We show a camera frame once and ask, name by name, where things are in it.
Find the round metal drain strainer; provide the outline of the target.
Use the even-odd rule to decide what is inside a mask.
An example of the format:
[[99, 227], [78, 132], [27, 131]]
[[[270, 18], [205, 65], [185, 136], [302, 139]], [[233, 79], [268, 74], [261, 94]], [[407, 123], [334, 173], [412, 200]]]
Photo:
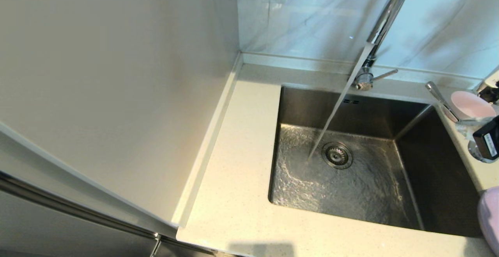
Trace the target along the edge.
[[353, 153], [339, 142], [329, 142], [322, 146], [321, 156], [323, 161], [334, 169], [344, 170], [353, 164]]

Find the grey cabinet door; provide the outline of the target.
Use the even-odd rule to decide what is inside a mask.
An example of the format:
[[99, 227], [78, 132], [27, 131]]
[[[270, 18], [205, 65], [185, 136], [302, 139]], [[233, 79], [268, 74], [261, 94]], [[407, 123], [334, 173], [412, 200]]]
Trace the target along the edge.
[[157, 232], [148, 239], [0, 191], [0, 257], [150, 257], [178, 227], [104, 188], [0, 119], [0, 170], [100, 214]]

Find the running water stream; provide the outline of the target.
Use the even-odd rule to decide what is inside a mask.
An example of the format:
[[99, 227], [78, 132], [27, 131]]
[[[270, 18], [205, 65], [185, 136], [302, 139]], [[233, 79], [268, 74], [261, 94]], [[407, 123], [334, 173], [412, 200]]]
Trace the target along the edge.
[[340, 93], [340, 96], [338, 97], [337, 101], [335, 102], [335, 105], [333, 106], [333, 110], [331, 111], [331, 114], [329, 115], [328, 119], [326, 120], [325, 125], [323, 126], [322, 130], [319, 133], [319, 136], [317, 137], [316, 141], [314, 142], [314, 145], [313, 145], [312, 149], [310, 150], [310, 153], [308, 154], [308, 156], [305, 160], [306, 163], [308, 163], [311, 160], [311, 158], [313, 157], [314, 152], [316, 151], [317, 147], [319, 146], [319, 143], [322, 140], [324, 134], [326, 133], [331, 121], [334, 119], [334, 117], [339, 109], [339, 106], [343, 102], [345, 95], [347, 94], [349, 88], [351, 87], [351, 84], [353, 83], [353, 81], [357, 77], [357, 74], [360, 71], [360, 69], [362, 68], [363, 63], [369, 57], [371, 51], [374, 49], [375, 46], [376, 46], [376, 44], [369, 43], [369, 42], [366, 43], [363, 51], [361, 52], [361, 54], [358, 58], [357, 63], [355, 64], [349, 78], [347, 79], [345, 86], [343, 87], [343, 89]]

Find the lilac plate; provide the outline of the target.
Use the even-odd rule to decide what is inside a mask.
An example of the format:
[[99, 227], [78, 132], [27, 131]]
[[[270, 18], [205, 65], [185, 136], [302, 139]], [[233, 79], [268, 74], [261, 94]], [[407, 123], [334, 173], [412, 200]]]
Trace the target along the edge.
[[478, 204], [480, 229], [496, 257], [499, 257], [499, 186], [485, 190]]

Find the chrome gooseneck faucet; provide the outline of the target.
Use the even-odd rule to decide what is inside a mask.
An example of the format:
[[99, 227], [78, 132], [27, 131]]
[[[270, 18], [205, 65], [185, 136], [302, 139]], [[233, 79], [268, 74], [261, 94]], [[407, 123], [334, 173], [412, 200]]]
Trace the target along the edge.
[[377, 52], [401, 10], [405, 0], [387, 0], [366, 42], [376, 44], [362, 67], [373, 67]]

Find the chrome faucet lever handle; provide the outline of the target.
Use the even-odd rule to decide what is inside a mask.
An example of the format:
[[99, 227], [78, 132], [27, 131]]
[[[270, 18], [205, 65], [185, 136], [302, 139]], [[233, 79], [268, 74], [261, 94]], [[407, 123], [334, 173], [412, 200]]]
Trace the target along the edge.
[[356, 90], [371, 90], [373, 88], [374, 81], [384, 79], [396, 73], [398, 73], [398, 69], [374, 77], [369, 67], [362, 67], [354, 79], [352, 86]]

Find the stainless steel sink basin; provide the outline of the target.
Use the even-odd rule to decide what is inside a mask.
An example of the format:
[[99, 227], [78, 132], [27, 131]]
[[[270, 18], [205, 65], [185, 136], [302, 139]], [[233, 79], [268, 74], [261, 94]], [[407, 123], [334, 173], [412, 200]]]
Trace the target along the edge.
[[[282, 87], [268, 198], [272, 204], [394, 227], [481, 238], [476, 189], [435, 106], [346, 95], [311, 160], [339, 93]], [[329, 142], [353, 164], [328, 166]]]

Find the metal spoon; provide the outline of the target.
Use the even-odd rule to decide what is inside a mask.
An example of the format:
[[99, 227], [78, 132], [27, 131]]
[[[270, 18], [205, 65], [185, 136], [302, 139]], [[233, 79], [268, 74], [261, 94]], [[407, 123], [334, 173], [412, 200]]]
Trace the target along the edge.
[[[439, 89], [437, 88], [437, 85], [432, 82], [432, 81], [429, 81], [425, 84], [425, 87], [426, 89], [431, 93], [431, 95], [438, 101], [438, 103], [440, 104], [440, 107], [442, 108], [442, 111], [444, 112], [444, 115], [451, 121], [451, 122], [454, 122], [456, 124], [456, 122], [460, 121], [460, 120], [465, 120], [465, 119], [462, 119], [460, 118], [457, 113], [455, 113], [451, 106], [448, 104], [448, 102], [444, 99], [444, 96], [441, 94], [441, 92], [439, 91]], [[479, 149], [478, 147], [476, 146], [476, 143], [473, 140], [469, 140], [468, 144], [467, 144], [467, 150], [469, 151], [469, 153], [471, 154], [471, 156], [473, 156], [475, 159], [481, 161], [481, 162], [484, 162], [484, 163], [492, 163], [494, 161], [492, 160], [487, 160], [485, 158], [483, 158], [479, 152]]]

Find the pink bowl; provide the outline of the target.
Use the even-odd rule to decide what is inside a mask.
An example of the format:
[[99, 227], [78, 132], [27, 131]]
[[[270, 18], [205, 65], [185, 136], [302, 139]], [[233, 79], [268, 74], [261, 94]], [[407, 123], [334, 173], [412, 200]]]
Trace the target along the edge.
[[491, 104], [473, 93], [457, 90], [451, 94], [454, 106], [471, 118], [492, 118], [497, 116]]

